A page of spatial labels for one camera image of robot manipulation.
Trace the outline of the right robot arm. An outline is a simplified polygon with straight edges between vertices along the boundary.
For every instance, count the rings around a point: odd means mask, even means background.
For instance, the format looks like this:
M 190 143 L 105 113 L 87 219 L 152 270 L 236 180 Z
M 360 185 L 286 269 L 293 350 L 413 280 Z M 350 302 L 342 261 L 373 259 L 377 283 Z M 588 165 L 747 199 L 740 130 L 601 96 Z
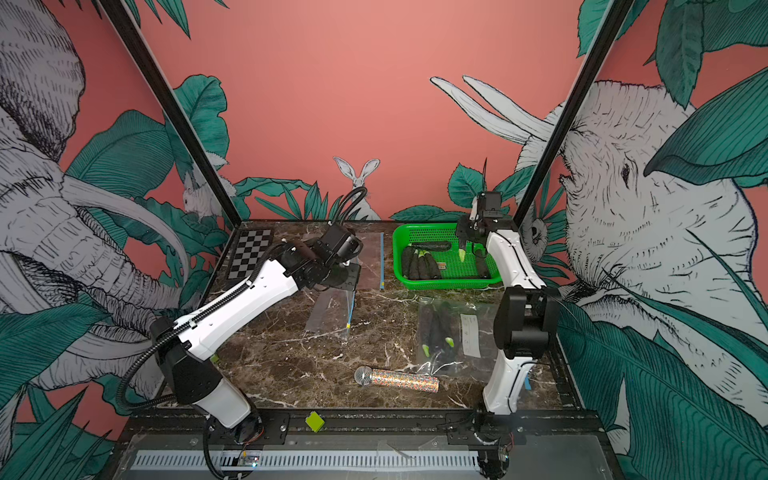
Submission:
M 461 245 L 483 245 L 504 286 L 493 326 L 498 355 L 483 400 L 488 411 L 508 415 L 517 411 L 530 370 L 555 340 L 559 294 L 535 272 L 516 223 L 501 207 L 499 192 L 480 192 L 457 222 L 456 236 Z

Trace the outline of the dark purple eggplant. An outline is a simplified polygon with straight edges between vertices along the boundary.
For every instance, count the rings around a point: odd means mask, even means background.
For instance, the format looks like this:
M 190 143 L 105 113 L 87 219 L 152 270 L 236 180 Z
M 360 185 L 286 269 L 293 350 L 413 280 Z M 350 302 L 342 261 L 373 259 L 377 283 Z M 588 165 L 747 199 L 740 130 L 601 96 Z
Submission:
M 431 357 L 434 315 L 435 311 L 431 306 L 423 306 L 419 311 L 419 345 L 427 359 Z

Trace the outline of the sprinkle-filled cylinder tube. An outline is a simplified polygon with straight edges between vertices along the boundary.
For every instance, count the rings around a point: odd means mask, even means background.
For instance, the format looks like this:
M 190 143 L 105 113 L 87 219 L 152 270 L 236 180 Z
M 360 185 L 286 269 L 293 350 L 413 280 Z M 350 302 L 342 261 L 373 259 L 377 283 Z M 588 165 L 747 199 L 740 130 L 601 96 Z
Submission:
M 361 366 L 354 372 L 354 380 L 360 386 L 385 386 L 426 393 L 439 391 L 439 380 L 433 376 L 373 369 Z

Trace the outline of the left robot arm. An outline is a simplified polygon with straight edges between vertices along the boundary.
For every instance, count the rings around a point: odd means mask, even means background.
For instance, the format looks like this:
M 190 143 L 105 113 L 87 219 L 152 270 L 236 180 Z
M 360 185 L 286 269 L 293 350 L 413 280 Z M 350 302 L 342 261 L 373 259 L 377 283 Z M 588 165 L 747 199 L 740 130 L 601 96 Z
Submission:
M 355 287 L 352 265 L 363 242 L 335 222 L 306 241 L 270 245 L 248 275 L 223 295 L 185 315 L 163 333 L 158 366 L 175 401 L 202 412 L 243 440 L 257 436 L 262 420 L 253 402 L 214 366 L 212 357 L 250 321 L 303 289 Z

